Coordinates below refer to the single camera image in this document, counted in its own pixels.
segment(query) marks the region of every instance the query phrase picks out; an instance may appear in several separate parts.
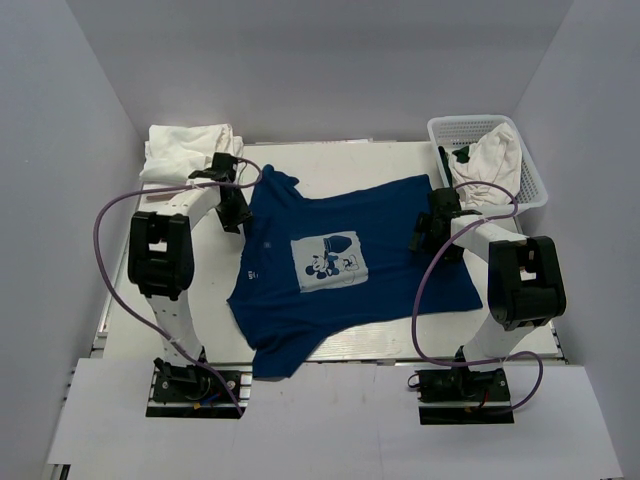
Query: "white towel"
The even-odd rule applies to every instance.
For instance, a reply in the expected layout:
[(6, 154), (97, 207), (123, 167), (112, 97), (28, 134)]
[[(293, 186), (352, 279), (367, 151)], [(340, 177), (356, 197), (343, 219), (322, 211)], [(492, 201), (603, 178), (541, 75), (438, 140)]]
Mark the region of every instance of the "white towel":
[[(469, 162), (459, 163), (449, 154), (449, 168), (453, 185), (482, 180), (506, 188), (514, 196), (520, 191), (522, 148), (518, 134), (502, 123), (482, 137), (478, 143), (469, 145)], [(462, 187), (465, 207), (482, 205), (506, 205), (509, 197), (496, 188), (470, 185)]]
[(231, 125), (169, 127), (152, 125), (145, 142), (146, 162), (140, 172), (145, 182), (169, 185), (186, 183), (194, 170), (211, 166), (215, 152), (241, 156), (242, 137), (234, 137)]

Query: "wire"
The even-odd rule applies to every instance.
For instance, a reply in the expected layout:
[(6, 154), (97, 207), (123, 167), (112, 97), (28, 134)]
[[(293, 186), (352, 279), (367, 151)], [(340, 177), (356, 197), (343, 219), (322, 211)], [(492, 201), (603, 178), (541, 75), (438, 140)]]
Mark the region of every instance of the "wire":
[(238, 173), (238, 176), (236, 177), (236, 182), (240, 183), (240, 181), (242, 180), (242, 174), (244, 173), (246, 168), (247, 168), (247, 164), (245, 163), (244, 165), (242, 165), (242, 169), (240, 170), (240, 172)]
[(407, 378), (407, 387), (409, 388), (418, 388), (420, 386), (420, 378), (418, 378), (418, 383), (411, 384), (411, 379), (413, 377), (419, 377), (419, 373), (414, 373), (409, 378)]
[(187, 395), (185, 395), (184, 398), (186, 398), (187, 400), (191, 400), (192, 402), (197, 402), (201, 398), (204, 398), (205, 395), (209, 393), (209, 391), (211, 390), (211, 377), (209, 377), (207, 380), (208, 380), (207, 389), (204, 391), (202, 395), (200, 395), (198, 398), (188, 397)]
[(487, 390), (486, 392), (484, 392), (484, 397), (482, 398), (482, 402), (480, 402), (480, 405), (478, 405), (475, 410), (478, 411), (480, 410), (482, 407), (484, 407), (484, 405), (487, 403), (487, 400), (489, 400), (489, 390)]
[(411, 339), (413, 341), (413, 347), (416, 349), (416, 352), (418, 353), (418, 355), (420, 356), (420, 358), (422, 358), (424, 361), (432, 363), (434, 365), (439, 365), (441, 367), (475, 367), (478, 365), (489, 365), (489, 364), (493, 364), (493, 363), (502, 363), (504, 361), (507, 360), (515, 360), (516, 358), (520, 358), (520, 357), (533, 357), (535, 359), (535, 361), (538, 363), (538, 378), (536, 379), (536, 383), (533, 386), (533, 388), (531, 389), (531, 392), (529, 392), (529, 394), (520, 402), (516, 403), (515, 405), (512, 405), (511, 407), (502, 409), (500, 411), (495, 412), (495, 414), (501, 415), (504, 413), (509, 413), (512, 412), (520, 407), (522, 407), (524, 404), (526, 404), (529, 400), (531, 400), (531, 398), (536, 394), (536, 392), (538, 391), (538, 388), (540, 388), (540, 384), (542, 383), (542, 375), (543, 375), (543, 371), (544, 371), (544, 366), (542, 364), (542, 359), (540, 358), (540, 356), (532, 351), (529, 350), (524, 350), (522, 352), (518, 352), (518, 353), (514, 353), (512, 355), (509, 355), (505, 358), (489, 358), (486, 360), (475, 360), (472, 362), (447, 362), (444, 360), (438, 360), (436, 358), (432, 358), (432, 357), (428, 357), (420, 348), (420, 344), (418, 343), (418, 315), (419, 315), (419, 311), (420, 311), (420, 300), (422, 299), (422, 294), (424, 293), (424, 288), (425, 285), (427, 284), (427, 280), (429, 280), (429, 277), (431, 276), (431, 273), (433, 272), (436, 264), (438, 263), (438, 261), (440, 260), (440, 258), (442, 258), (442, 255), (444, 255), (444, 252), (447, 250), (447, 248), (449, 248), (451, 245), (453, 245), (453, 242), (455, 242), (458, 238), (460, 238), (462, 235), (464, 235), (465, 233), (467, 233), (469, 230), (482, 225), (484, 223), (487, 223), (491, 220), (499, 220), (502, 218), (512, 218), (515, 217), (518, 213), (518, 201), (516, 200), (516, 197), (509, 192), (506, 188), (501, 187), (500, 185), (495, 185), (493, 183), (489, 183), (489, 182), (483, 182), (480, 180), (474, 180), (472, 182), (465, 182), (465, 183), (461, 183), (460, 185), (456, 186), (456, 189), (465, 187), (467, 185), (486, 185), (488, 187), (493, 187), (493, 188), (497, 188), (498, 190), (502, 191), (503, 193), (505, 193), (510, 199), (511, 202), (513, 203), (513, 211), (511, 213), (505, 214), (505, 215), (495, 215), (493, 217), (487, 217), (487, 218), (481, 218), (479, 220), (476, 220), (475, 222), (471, 222), (469, 225), (467, 225), (466, 227), (464, 227), (462, 230), (460, 230), (458, 233), (454, 234), (451, 236), (451, 238), (449, 238), (449, 240), (447, 240), (444, 245), (442, 245), (442, 247), (440, 247), (440, 250), (438, 250), (438, 252), (434, 255), (433, 259), (431, 260), (431, 263), (429, 264), (429, 266), (427, 267), (427, 271), (424, 273), (424, 276), (422, 277), (422, 281), (420, 282), (420, 286), (418, 287), (418, 292), (416, 293), (416, 298), (415, 301), (413, 302), (413, 312), (411, 314)]
[(193, 409), (194, 410), (198, 410), (199, 408), (204, 407), (205, 405), (208, 405), (209, 403), (213, 402), (214, 400), (216, 400), (218, 397), (220, 396), (219, 393), (216, 393), (214, 395), (211, 395), (209, 398), (204, 399), (201, 402), (195, 403), (193, 405)]
[(100, 270), (100, 276), (102, 277), (102, 280), (104, 281), (105, 285), (107, 286), (107, 290), (109, 290), (109, 293), (111, 294), (113, 299), (118, 303), (118, 305), (120, 305), (133, 318), (135, 318), (139, 322), (143, 323), (147, 327), (151, 328), (152, 330), (155, 330), (160, 336), (162, 336), (165, 340), (167, 340), (169, 343), (171, 343), (171, 345), (173, 345), (173, 348), (175, 348), (176, 351), (180, 355), (182, 355), (186, 360), (188, 360), (189, 362), (193, 363), (194, 365), (197, 365), (200, 368), (203, 368), (203, 369), (207, 370), (209, 373), (215, 375), (218, 378), (218, 380), (220, 380), (220, 382), (222, 383), (223, 387), (225, 388), (225, 390), (229, 394), (229, 397), (231, 398), (231, 401), (233, 402), (233, 404), (236, 407), (236, 410), (238, 411), (240, 416), (242, 416), (242, 414), (243, 414), (242, 407), (240, 407), (240, 404), (238, 403), (238, 399), (233, 394), (231, 389), (227, 386), (227, 382), (225, 381), (224, 377), (220, 374), (220, 372), (218, 372), (212, 366), (210, 366), (210, 365), (208, 365), (208, 364), (206, 364), (204, 362), (200, 362), (199, 360), (191, 357), (191, 355), (189, 355), (178, 344), (178, 342), (175, 339), (173, 339), (171, 337), (171, 335), (169, 335), (169, 333), (167, 333), (164, 329), (160, 328), (159, 326), (153, 324), (152, 322), (150, 322), (149, 320), (144, 318), (142, 315), (140, 315), (138, 312), (133, 310), (129, 305), (127, 305), (127, 303), (120, 296), (120, 294), (116, 291), (115, 287), (111, 283), (111, 280), (109, 279), (109, 274), (107, 273), (107, 269), (104, 266), (104, 261), (102, 259), (102, 252), (100, 250), (100, 224), (102, 223), (103, 217), (105, 216), (107, 211), (109, 211), (109, 209), (111, 207), (113, 207), (116, 203), (121, 202), (123, 200), (126, 200), (127, 198), (137, 197), (137, 196), (140, 196), (140, 195), (147, 195), (147, 194), (151, 194), (151, 193), (180, 192), (180, 191), (184, 191), (184, 190), (191, 190), (191, 189), (194, 189), (194, 188), (206, 188), (206, 187), (249, 188), (249, 187), (253, 187), (253, 186), (257, 185), (258, 182), (260, 182), (260, 180), (262, 180), (262, 170), (260, 169), (260, 167), (256, 163), (252, 162), (251, 160), (247, 160), (245, 158), (241, 158), (239, 160), (241, 162), (243, 162), (243, 163), (247, 163), (247, 164), (251, 165), (252, 167), (254, 167), (258, 171), (258, 178), (255, 181), (253, 181), (251, 183), (247, 183), (245, 185), (238, 185), (238, 184), (235, 184), (235, 183), (227, 183), (227, 182), (206, 182), (206, 183), (199, 183), (197, 185), (196, 184), (181, 185), (179, 187), (151, 188), (149, 190), (136, 190), (136, 191), (133, 191), (133, 192), (124, 193), (124, 194), (114, 198), (113, 200), (110, 200), (104, 207), (102, 207), (102, 209), (98, 213), (98, 216), (96, 217), (96, 221), (95, 221), (95, 223), (93, 225), (93, 250), (94, 250), (94, 253), (95, 253), (95, 256), (96, 256), (96, 262), (98, 263), (98, 269)]

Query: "white plastic basket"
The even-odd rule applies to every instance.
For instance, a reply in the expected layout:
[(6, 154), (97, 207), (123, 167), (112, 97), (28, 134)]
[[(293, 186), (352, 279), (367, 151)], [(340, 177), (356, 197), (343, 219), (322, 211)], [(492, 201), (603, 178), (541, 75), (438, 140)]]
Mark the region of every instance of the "white plastic basket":
[[(527, 146), (522, 141), (520, 132), (509, 117), (504, 115), (466, 115), (455, 117), (438, 117), (432, 118), (427, 124), (429, 137), (434, 154), (438, 159), (438, 170), (442, 177), (442, 183), (445, 187), (449, 186), (447, 175), (438, 153), (438, 147), (451, 149), (452, 147), (461, 148), (471, 143), (475, 143), (483, 135), (489, 133), (501, 123), (507, 122), (513, 130), (518, 134), (520, 145), (522, 146), (522, 172), (520, 174), (520, 193), (516, 195), (518, 200), (518, 213), (522, 213), (530, 208), (537, 208), (547, 203), (549, 198), (547, 190), (544, 188), (542, 179), (536, 170), (536, 166), (531, 160), (531, 155), (527, 150)], [(474, 207), (486, 215), (500, 215), (509, 213), (513, 210), (511, 205)]]

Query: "gray wall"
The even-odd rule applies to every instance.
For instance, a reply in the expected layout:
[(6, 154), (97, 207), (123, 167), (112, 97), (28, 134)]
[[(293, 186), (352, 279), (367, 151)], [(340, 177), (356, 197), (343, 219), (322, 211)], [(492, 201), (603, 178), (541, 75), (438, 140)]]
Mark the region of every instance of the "gray wall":
[[(106, 297), (93, 219), (133, 187), (142, 147), (63, 0), (0, 11), (0, 478), (33, 479)], [(123, 213), (104, 228), (112, 266)]]
[(514, 115), (549, 191), (525, 230), (557, 243), (560, 339), (587, 367), (628, 479), (640, 479), (639, 23), (637, 1), (576, 0)]
[(513, 112), (571, 0), (68, 0), (138, 132), (415, 140)]

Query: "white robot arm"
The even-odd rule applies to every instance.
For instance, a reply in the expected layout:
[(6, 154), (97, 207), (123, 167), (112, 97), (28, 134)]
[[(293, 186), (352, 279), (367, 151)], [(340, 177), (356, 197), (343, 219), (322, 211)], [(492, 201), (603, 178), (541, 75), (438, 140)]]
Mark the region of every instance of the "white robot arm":
[[(462, 261), (467, 249), (489, 267), (487, 319), (456, 352), (454, 362), (435, 362), (449, 365), (451, 370), (418, 372), (420, 379), (416, 386), (420, 388), (421, 401), (435, 408), (425, 418), (434, 423), (464, 423), (469, 417), (458, 415), (455, 407), (509, 404), (504, 371), (491, 361), (509, 357), (534, 329), (562, 315), (566, 297), (555, 245), (550, 238), (531, 238), (482, 223), (480, 213), (462, 210), (458, 194), (452, 188), (434, 190), (429, 194), (429, 203), (431, 212), (419, 215), (409, 248), (435, 255), (455, 238), (444, 251), (444, 261)], [(479, 225), (468, 230), (471, 224)], [(457, 237), (463, 230), (466, 233)], [(472, 420), (471, 423), (478, 423), (482, 419), (476, 415)]]
[[(213, 180), (232, 184), (238, 161), (231, 155), (216, 153), (212, 166), (193, 172), (191, 178), (196, 183)], [(163, 339), (164, 358), (154, 362), (158, 368), (154, 398), (159, 402), (198, 399), (218, 382), (211, 372), (191, 364), (172, 344), (206, 363), (205, 349), (193, 327), (187, 289), (195, 272), (191, 231), (214, 209), (226, 232), (240, 233), (239, 225), (252, 219), (242, 193), (225, 186), (184, 191), (157, 211), (139, 211), (131, 219), (129, 279), (149, 302), (158, 326), (170, 336), (170, 340)]]

